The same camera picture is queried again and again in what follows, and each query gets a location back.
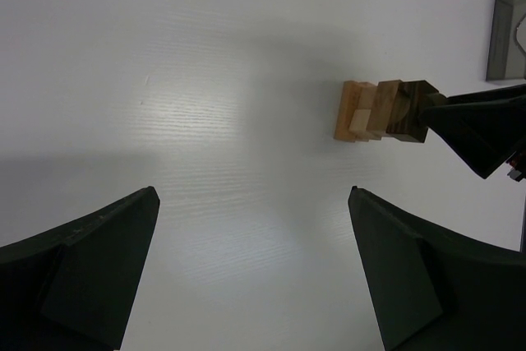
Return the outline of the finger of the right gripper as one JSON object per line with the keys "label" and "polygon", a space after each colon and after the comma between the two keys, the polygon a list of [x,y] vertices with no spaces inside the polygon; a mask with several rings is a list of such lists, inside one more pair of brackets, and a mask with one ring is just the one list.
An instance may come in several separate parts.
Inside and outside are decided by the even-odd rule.
{"label": "finger of the right gripper", "polygon": [[479,177],[502,164],[525,179],[525,85],[450,96],[425,108],[419,120],[432,129]]}

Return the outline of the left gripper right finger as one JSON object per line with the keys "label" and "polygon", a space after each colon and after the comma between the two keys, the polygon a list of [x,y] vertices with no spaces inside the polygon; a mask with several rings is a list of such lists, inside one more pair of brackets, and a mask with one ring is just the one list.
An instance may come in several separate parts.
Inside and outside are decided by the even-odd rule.
{"label": "left gripper right finger", "polygon": [[525,256],[353,187],[348,208],[386,350],[523,350]]}

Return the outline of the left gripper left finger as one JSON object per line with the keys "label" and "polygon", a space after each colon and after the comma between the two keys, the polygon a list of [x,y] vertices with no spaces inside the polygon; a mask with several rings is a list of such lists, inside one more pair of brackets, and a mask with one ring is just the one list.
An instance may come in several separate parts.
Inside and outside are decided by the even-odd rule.
{"label": "left gripper left finger", "polygon": [[3,350],[119,350],[160,208],[153,187],[1,249]]}

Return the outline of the smoky transparent plastic bin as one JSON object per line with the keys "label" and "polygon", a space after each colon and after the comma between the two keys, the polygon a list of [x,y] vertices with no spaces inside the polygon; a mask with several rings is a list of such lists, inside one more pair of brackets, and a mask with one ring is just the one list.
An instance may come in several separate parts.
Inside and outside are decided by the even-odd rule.
{"label": "smoky transparent plastic bin", "polygon": [[525,0],[495,0],[486,81],[525,80]]}

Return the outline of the dark arch wood block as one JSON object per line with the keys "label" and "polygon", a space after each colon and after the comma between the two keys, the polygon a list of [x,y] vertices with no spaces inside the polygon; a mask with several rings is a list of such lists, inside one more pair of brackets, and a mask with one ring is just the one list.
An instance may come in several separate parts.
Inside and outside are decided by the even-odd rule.
{"label": "dark arch wood block", "polygon": [[427,137],[428,128],[419,121],[420,112],[428,104],[428,96],[439,91],[425,80],[402,81],[399,90],[405,91],[411,97],[411,108],[406,117],[396,124],[387,127],[386,133],[399,141],[423,143]]}

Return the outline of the light wood rectangular block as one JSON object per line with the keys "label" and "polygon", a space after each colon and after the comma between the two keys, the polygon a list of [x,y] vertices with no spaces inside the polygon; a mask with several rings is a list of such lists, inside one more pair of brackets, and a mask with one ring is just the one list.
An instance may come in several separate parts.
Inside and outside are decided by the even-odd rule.
{"label": "light wood rectangular block", "polygon": [[367,132],[375,137],[382,138],[386,135],[390,117],[395,105],[401,80],[381,81],[376,88],[375,97],[367,123]]}

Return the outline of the dark half-round wood block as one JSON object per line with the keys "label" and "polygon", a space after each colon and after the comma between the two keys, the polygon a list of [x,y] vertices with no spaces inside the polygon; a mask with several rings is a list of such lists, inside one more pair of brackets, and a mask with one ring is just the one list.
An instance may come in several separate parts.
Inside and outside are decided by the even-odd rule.
{"label": "dark half-round wood block", "polygon": [[411,108],[411,97],[409,94],[407,94],[403,90],[398,90],[394,99],[394,103],[392,106],[391,114],[390,114],[390,120],[388,123],[388,126],[390,127],[393,124],[396,124],[397,122],[400,122],[403,120],[406,115],[408,114],[408,111]]}

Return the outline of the plain light wood plank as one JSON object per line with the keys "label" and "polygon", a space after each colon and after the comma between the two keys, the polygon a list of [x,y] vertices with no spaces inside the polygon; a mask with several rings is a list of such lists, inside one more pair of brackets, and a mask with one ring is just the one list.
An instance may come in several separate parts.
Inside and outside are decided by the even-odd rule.
{"label": "plain light wood plank", "polygon": [[357,104],[357,110],[371,110],[375,101],[377,86],[369,82],[358,82],[360,95]]}

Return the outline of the printed light wood plank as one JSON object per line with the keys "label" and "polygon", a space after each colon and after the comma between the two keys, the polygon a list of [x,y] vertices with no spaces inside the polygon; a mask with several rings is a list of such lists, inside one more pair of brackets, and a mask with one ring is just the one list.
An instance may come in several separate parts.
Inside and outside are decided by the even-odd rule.
{"label": "printed light wood plank", "polygon": [[361,138],[349,130],[354,112],[358,108],[362,89],[366,86],[365,82],[344,82],[335,124],[335,140],[345,142],[367,141],[367,139]]}

